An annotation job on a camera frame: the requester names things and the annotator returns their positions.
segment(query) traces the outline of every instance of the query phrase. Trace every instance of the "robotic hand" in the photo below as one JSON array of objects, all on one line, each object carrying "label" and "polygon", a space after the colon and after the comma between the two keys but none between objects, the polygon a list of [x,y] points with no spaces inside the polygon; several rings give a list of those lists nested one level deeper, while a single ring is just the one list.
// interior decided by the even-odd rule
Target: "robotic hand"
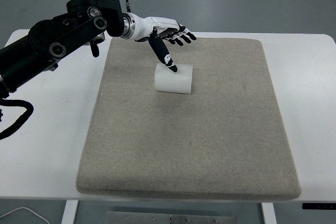
[{"label": "robotic hand", "polygon": [[90,45],[97,57],[105,31],[112,37],[148,40],[160,62],[177,72],[163,39],[182,46],[180,39],[190,43],[196,37],[173,19],[140,18],[131,13],[128,0],[126,6],[128,12],[122,13],[120,0],[70,0],[68,13],[38,22],[27,36],[0,50],[0,105],[27,109],[12,126],[0,132],[0,140],[17,131],[33,112],[33,106],[26,101],[4,100],[9,93],[43,71],[54,71],[61,59],[82,45]]},{"label": "robotic hand", "polygon": [[133,13],[124,13],[123,19],[124,32],[121,38],[134,39],[138,42],[148,40],[159,61],[174,72],[177,72],[177,67],[162,39],[168,40],[172,44],[177,43],[180,46],[183,45],[179,40],[180,38],[187,43],[191,43],[190,39],[196,40],[196,37],[185,26],[181,26],[173,19],[140,18]]}]

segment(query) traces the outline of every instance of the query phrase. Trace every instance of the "fabric mat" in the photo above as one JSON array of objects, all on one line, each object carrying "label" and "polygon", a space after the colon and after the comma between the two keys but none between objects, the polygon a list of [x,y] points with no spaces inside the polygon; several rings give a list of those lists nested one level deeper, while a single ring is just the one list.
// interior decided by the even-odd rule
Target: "fabric mat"
[{"label": "fabric mat", "polygon": [[287,200],[300,186],[261,42],[166,44],[191,94],[157,92],[148,42],[114,38],[82,152],[81,193]]}]

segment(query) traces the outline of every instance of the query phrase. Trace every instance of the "white foam block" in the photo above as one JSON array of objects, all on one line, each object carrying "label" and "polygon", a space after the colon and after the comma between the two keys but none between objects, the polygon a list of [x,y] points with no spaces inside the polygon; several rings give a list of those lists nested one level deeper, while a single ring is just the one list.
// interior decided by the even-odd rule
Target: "white foam block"
[{"label": "white foam block", "polygon": [[162,63],[156,65],[154,74],[154,87],[157,91],[173,93],[191,93],[193,65],[176,64],[177,72],[174,73]]}]

